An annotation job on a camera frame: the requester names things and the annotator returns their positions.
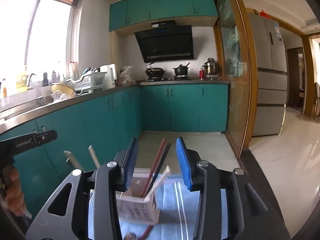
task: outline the sticker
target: sticker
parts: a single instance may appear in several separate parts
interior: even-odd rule
[[[282,37],[281,37],[281,33],[280,33],[280,29],[279,29],[278,24],[275,24],[275,30],[276,30],[276,35],[277,35],[279,41],[282,41]]]

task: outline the person's hand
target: person's hand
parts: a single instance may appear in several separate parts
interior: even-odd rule
[[[20,217],[25,212],[26,203],[24,202],[24,194],[21,191],[19,172],[16,168],[12,168],[10,170],[9,178],[11,180],[11,184],[7,189],[7,195],[4,202],[7,204],[7,207],[11,212]]]

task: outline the blue cloth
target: blue cloth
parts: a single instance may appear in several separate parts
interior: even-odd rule
[[[153,227],[148,239],[150,240],[191,240],[196,225],[199,205],[199,191],[190,192],[183,183],[181,176],[169,176],[163,185],[156,190],[156,204],[160,210],[159,223]],[[93,235],[94,195],[89,203],[88,236]],[[226,192],[221,190],[222,227],[221,239],[228,237],[228,209]],[[135,233],[141,236],[147,225],[128,223],[120,219],[121,234]]]

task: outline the refrigerator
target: refrigerator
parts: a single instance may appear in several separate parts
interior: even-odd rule
[[[287,101],[287,62],[278,22],[249,13],[258,67],[252,136],[279,134]]]

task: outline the white tile floor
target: white tile floor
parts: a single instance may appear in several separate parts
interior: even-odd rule
[[[156,157],[162,138],[166,137],[171,143],[170,151],[164,162],[172,169],[173,174],[180,174],[179,162],[176,157],[175,145],[179,136],[188,149],[195,150],[203,160],[207,160],[218,169],[233,171],[239,163],[224,134],[178,134],[178,133],[151,133],[145,132],[139,139],[139,154],[136,162],[137,168],[151,168]]]
[[[320,124],[287,108],[280,135],[252,138],[250,150],[293,237],[320,199]]]

